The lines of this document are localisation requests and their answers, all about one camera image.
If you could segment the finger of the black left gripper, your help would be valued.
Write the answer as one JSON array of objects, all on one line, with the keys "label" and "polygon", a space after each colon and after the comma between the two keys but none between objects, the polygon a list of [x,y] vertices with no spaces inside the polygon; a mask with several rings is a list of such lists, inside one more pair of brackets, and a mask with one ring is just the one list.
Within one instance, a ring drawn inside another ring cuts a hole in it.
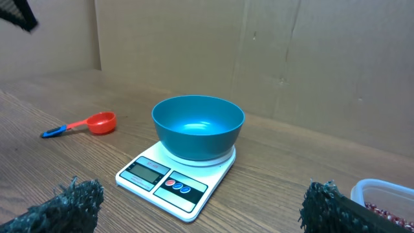
[{"label": "finger of the black left gripper", "polygon": [[38,26],[27,0],[1,0],[1,19],[26,32],[32,32]]}]

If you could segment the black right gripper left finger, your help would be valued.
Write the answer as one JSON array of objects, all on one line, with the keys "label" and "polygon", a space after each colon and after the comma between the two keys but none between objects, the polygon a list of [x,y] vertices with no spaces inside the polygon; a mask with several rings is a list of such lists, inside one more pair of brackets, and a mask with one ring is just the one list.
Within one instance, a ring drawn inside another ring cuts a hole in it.
[{"label": "black right gripper left finger", "polygon": [[77,183],[74,177],[61,193],[41,205],[35,205],[1,224],[1,233],[94,232],[104,202],[104,187],[98,180]]}]

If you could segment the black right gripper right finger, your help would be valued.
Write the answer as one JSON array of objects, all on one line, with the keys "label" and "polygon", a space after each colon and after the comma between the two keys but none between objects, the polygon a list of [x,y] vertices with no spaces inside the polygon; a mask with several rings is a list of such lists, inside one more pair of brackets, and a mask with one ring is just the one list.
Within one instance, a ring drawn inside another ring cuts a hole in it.
[{"label": "black right gripper right finger", "polygon": [[334,181],[311,182],[298,221],[305,233],[410,233],[344,196]]}]

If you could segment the red measuring scoop blue handle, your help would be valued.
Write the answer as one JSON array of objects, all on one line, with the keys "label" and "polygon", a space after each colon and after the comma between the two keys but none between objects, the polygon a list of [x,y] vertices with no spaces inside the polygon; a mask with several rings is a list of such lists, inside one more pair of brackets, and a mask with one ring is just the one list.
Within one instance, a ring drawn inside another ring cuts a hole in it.
[{"label": "red measuring scoop blue handle", "polygon": [[41,138],[45,139],[56,137],[70,129],[74,129],[78,126],[83,125],[86,125],[91,133],[94,133],[96,135],[104,135],[115,130],[117,119],[114,112],[100,112],[90,116],[89,118],[86,118],[85,120],[62,125],[60,127],[45,131],[41,134]]}]

